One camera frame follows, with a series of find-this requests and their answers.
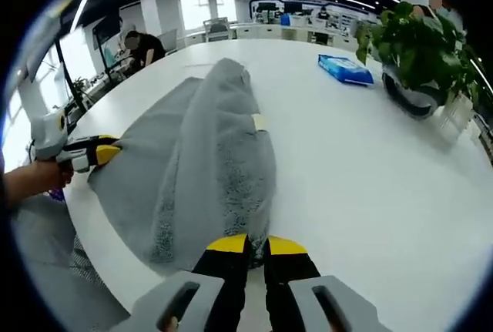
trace plant pot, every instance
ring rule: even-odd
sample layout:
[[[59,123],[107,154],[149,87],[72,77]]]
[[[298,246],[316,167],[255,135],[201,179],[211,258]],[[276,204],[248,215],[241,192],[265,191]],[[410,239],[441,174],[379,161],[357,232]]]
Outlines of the plant pot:
[[[435,81],[423,84],[418,90],[406,89],[397,77],[396,69],[389,65],[384,65],[382,80],[391,100],[415,119],[432,116],[437,107],[444,104]]]

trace gray towel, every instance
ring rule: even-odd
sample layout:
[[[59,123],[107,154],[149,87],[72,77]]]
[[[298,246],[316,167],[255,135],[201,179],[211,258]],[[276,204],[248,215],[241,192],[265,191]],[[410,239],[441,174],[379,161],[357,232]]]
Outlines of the gray towel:
[[[223,59],[127,129],[122,152],[89,185],[138,258],[158,271],[163,264],[191,270],[210,243],[239,233],[250,235],[260,256],[275,162],[269,134],[254,125],[257,113],[250,74]]]

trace white table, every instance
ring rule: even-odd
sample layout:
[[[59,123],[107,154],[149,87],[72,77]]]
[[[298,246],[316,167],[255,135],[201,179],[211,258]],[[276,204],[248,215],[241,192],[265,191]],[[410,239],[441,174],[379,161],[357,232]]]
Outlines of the white table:
[[[189,47],[112,90],[73,135],[120,136],[186,77],[205,76],[223,57],[241,62],[276,153],[271,234],[303,244],[322,274],[367,298],[392,330],[446,330],[481,285],[491,255],[491,165],[465,136],[451,151],[437,148],[427,123],[387,98],[378,63],[368,63],[377,87],[344,86],[317,66],[319,52],[355,59],[268,39]],[[86,180],[76,175],[65,189],[73,223],[99,275],[131,310],[162,277],[121,241]],[[261,297],[258,282],[250,287]],[[248,317],[250,330],[260,330],[252,326],[260,318]]]

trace chair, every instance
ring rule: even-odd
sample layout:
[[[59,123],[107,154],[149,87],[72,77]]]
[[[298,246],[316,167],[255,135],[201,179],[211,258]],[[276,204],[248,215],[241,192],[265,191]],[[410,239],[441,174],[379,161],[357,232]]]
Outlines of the chair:
[[[233,39],[228,18],[213,18],[212,20],[206,20],[203,22],[203,26],[206,30],[206,42]]]
[[[158,40],[163,44],[163,48],[166,51],[166,56],[176,52],[176,33],[178,29],[171,29],[170,31],[163,33],[158,37]]]

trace blue package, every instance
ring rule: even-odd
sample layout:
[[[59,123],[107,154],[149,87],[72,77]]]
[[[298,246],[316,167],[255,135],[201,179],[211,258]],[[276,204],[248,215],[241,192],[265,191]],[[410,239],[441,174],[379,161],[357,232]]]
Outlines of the blue package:
[[[318,55],[318,65],[340,82],[363,87],[373,84],[373,77],[368,69],[346,57]]]

